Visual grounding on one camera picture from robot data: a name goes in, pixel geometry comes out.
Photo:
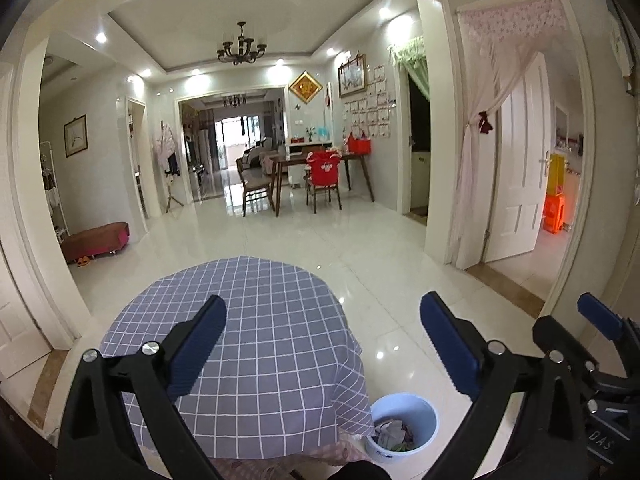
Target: yellow container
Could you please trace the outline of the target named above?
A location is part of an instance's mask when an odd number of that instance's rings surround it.
[[[546,183],[546,194],[557,196],[564,191],[564,156],[551,155],[549,162],[549,180]]]

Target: dining table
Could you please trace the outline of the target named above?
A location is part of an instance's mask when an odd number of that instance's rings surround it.
[[[280,216],[280,195],[282,193],[282,173],[284,168],[288,168],[290,166],[302,166],[306,165],[306,157],[308,153],[289,153],[287,155],[270,155],[269,158],[273,162],[273,169],[271,170],[271,190],[275,190],[275,205],[276,205],[276,216]],[[369,170],[367,169],[367,162],[365,160],[365,155],[361,153],[350,153],[343,152],[341,153],[341,159],[344,161],[344,171],[347,175],[347,185],[349,186],[349,191],[351,191],[351,174],[349,168],[350,160],[359,160],[360,166],[362,167],[362,173],[364,175],[364,180],[367,183],[367,189],[369,189],[369,196],[372,202],[375,202],[373,197],[373,188],[371,187],[371,179],[369,177]]]
[[[225,478],[253,478],[292,455],[343,456],[341,435],[373,434],[361,349],[342,305],[299,267],[238,256],[161,278],[123,309],[100,352],[124,355],[162,342],[213,294],[225,301],[225,329],[175,406]],[[123,400],[138,443],[154,452],[135,396]],[[232,475],[243,463],[249,473]]]

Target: blue clamp pad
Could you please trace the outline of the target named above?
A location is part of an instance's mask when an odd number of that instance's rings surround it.
[[[420,320],[456,390],[477,399],[480,363],[456,329],[455,316],[434,292],[422,297]]]
[[[170,382],[166,389],[166,394],[171,402],[191,393],[196,379],[209,359],[225,326],[226,304],[222,298],[216,298],[207,305],[206,311],[172,359]]]
[[[578,298],[578,312],[609,341],[622,338],[622,319],[588,292]]]

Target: door handle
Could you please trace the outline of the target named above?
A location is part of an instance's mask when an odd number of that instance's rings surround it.
[[[549,165],[551,164],[551,157],[549,150],[546,150],[545,158],[541,158],[540,162],[545,165],[545,176],[549,176]]]

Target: metal screw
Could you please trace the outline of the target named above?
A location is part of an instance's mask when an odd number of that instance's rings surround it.
[[[98,351],[95,349],[87,350],[84,354],[82,354],[82,360],[85,363],[93,363],[98,358]]]
[[[495,355],[502,355],[506,351],[506,347],[500,341],[489,341],[487,348]]]
[[[149,341],[142,345],[142,353],[144,355],[153,355],[160,349],[160,345],[155,341]]]
[[[564,361],[564,356],[562,355],[562,352],[559,352],[558,350],[552,350],[551,352],[549,352],[549,359],[551,359],[556,364],[560,364],[562,361]]]

